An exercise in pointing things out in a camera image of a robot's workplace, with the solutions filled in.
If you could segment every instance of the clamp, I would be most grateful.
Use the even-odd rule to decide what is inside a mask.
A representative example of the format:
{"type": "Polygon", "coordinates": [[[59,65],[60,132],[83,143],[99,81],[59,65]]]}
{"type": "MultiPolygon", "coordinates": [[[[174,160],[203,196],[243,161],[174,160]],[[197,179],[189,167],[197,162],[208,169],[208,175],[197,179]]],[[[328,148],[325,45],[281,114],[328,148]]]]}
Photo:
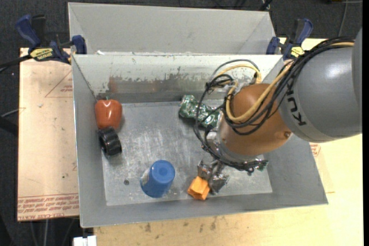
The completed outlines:
{"type": "Polygon", "coordinates": [[[63,44],[59,42],[57,37],[57,41],[51,41],[49,45],[46,46],[46,41],[44,39],[45,21],[46,19],[43,16],[31,18],[29,14],[26,14],[16,22],[16,30],[18,33],[31,44],[28,50],[29,58],[33,58],[38,62],[54,60],[70,64],[71,55],[65,52],[63,47],[75,46],[75,53],[87,53],[85,40],[81,35],[73,36],[71,41],[63,44]]]}
{"type": "Polygon", "coordinates": [[[279,48],[283,55],[283,60],[297,58],[304,53],[301,45],[310,36],[312,29],[313,25],[310,20],[307,18],[297,19],[292,34],[287,37],[285,43],[283,44],[279,38],[273,37],[266,49],[266,54],[273,55],[279,48]]]}

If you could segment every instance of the table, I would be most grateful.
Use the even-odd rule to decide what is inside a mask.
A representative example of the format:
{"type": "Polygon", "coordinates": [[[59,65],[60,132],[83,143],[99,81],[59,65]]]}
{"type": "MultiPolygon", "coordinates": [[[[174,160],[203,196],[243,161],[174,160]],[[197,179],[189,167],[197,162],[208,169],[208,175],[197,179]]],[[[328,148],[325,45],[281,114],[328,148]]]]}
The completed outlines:
{"type": "MultiPolygon", "coordinates": [[[[61,63],[21,64],[19,221],[78,215],[70,74],[61,63]]],[[[94,228],[98,245],[362,245],[362,135],[312,149],[328,205],[94,228]]]]}

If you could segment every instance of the black floor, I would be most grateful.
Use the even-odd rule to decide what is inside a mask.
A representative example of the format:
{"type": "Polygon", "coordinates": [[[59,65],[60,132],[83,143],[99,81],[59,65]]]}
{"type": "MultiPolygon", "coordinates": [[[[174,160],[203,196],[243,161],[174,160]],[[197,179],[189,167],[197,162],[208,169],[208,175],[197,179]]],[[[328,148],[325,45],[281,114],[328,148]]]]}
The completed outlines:
{"type": "MultiPolygon", "coordinates": [[[[362,0],[329,2],[327,0],[273,0],[270,8],[272,23],[277,36],[289,35],[297,18],[308,18],[314,25],[310,37],[331,38],[355,37],[363,23],[362,0]]],[[[14,25],[25,14],[44,14],[47,17],[47,32],[51,38],[58,34],[61,40],[69,38],[67,3],[120,3],[149,6],[206,7],[219,9],[258,10],[260,0],[0,0],[0,63],[18,57],[18,49],[27,47],[14,25]]],[[[19,69],[14,66],[0,73],[0,114],[18,108],[19,69]]],[[[17,114],[6,119],[17,124],[17,114]]],[[[17,136],[0,128],[0,245],[32,245],[35,234],[37,244],[42,245],[46,221],[19,223],[15,219],[17,184],[17,136]]],[[[47,224],[49,246],[61,245],[65,237],[83,234],[78,221],[57,219],[47,224]]]]}

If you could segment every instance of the small orange block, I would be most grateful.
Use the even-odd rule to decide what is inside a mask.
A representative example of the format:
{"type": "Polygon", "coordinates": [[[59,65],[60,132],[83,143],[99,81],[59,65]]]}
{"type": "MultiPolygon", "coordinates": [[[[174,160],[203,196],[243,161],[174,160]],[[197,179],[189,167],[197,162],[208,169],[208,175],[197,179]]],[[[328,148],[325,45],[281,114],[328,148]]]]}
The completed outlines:
{"type": "Polygon", "coordinates": [[[187,190],[187,193],[198,200],[205,200],[210,188],[208,182],[205,179],[197,176],[191,183],[187,190]]]}

